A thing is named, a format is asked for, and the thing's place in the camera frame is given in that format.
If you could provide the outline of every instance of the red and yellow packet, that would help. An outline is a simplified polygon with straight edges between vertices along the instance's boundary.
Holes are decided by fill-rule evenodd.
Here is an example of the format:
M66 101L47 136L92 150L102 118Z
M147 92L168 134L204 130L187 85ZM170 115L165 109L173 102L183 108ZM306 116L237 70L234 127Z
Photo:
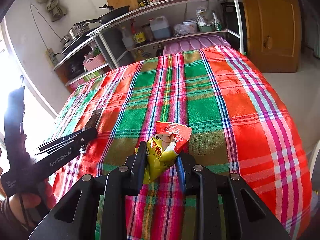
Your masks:
M147 166L143 184L154 181L174 165L176 157L190 139L191 130L177 123L156 122L156 134L147 142Z

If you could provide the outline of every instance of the black wok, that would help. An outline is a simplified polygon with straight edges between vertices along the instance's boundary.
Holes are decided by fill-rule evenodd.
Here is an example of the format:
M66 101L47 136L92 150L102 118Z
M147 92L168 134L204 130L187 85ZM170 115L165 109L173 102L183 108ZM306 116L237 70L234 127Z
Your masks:
M121 15L128 13L130 5L120 7L118 9L113 9L113 6L108 6L105 4L104 6L102 6L100 8L108 8L110 10L110 12L100 16L98 19L82 21L82 22L76 23L74 26L81 25L83 23L96 23L96 22L99 22L101 24L106 24L106 23L120 17Z

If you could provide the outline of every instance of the tile floor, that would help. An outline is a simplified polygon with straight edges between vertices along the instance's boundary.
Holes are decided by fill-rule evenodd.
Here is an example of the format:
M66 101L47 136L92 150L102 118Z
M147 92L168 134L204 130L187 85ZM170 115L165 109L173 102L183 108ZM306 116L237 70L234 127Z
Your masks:
M297 73L266 73L264 77L287 106L309 154L320 140L320 60L307 49Z

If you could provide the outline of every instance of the wooden door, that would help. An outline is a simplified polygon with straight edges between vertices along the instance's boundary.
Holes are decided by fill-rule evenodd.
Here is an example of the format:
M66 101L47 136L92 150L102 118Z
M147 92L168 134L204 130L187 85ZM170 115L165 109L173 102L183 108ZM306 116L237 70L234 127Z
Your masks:
M263 73L296 72L301 48L298 0L243 0L248 57Z

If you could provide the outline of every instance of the plaid tablecloth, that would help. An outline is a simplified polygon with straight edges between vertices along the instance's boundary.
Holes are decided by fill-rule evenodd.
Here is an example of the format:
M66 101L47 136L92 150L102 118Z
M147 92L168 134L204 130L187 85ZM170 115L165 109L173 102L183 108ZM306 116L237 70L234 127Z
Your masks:
M70 96L50 139L83 128L100 108L98 138L56 174L58 199L82 175L122 165L153 135L156 121L168 121L192 127L188 152L197 163L239 173L292 238L308 225L311 182L297 129L276 92L237 51L217 46L162 56L90 80ZM193 238L195 199L182 195L174 167L125 204L129 239Z

